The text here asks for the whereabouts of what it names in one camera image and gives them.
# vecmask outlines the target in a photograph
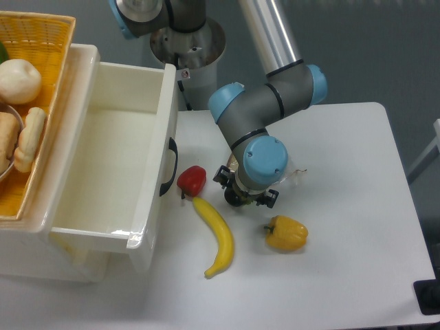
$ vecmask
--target green vegetable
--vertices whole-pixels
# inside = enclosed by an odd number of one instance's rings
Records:
[[[6,50],[5,45],[0,41],[0,64],[7,60],[9,60],[8,51]]]

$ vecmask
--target toy banana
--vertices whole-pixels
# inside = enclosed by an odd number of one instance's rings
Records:
[[[199,216],[214,232],[219,244],[214,263],[205,271],[205,277],[212,278],[230,266],[234,258],[234,237],[223,217],[211,204],[200,197],[194,197],[192,203]]]

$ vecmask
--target bread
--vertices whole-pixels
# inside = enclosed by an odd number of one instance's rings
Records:
[[[27,60],[14,58],[0,64],[0,98],[9,105],[34,100],[42,85],[40,72]]]
[[[9,167],[19,134],[19,121],[11,113],[0,112],[0,174]]]
[[[46,113],[37,107],[31,108],[26,116],[25,128],[20,133],[19,145],[14,152],[14,166],[19,172],[26,173],[32,169],[45,119]]]

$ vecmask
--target black handle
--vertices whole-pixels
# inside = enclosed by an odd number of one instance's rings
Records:
[[[179,153],[177,152],[177,145],[176,141],[172,137],[170,137],[170,141],[168,143],[168,149],[170,149],[172,152],[176,154],[176,161],[174,163],[174,171],[173,176],[171,177],[170,181],[165,182],[164,184],[160,185],[159,190],[159,197],[162,195],[165,195],[168,190],[170,190],[171,186],[173,185],[174,178],[176,178],[176,171],[177,171],[177,161],[179,160]]]

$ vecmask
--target pepper stem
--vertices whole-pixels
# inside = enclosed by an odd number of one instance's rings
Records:
[[[268,230],[270,230],[270,233],[273,234],[273,233],[274,233],[275,226],[273,225],[272,227],[269,227],[268,225],[265,225],[265,226],[264,226],[264,229],[268,229]]]

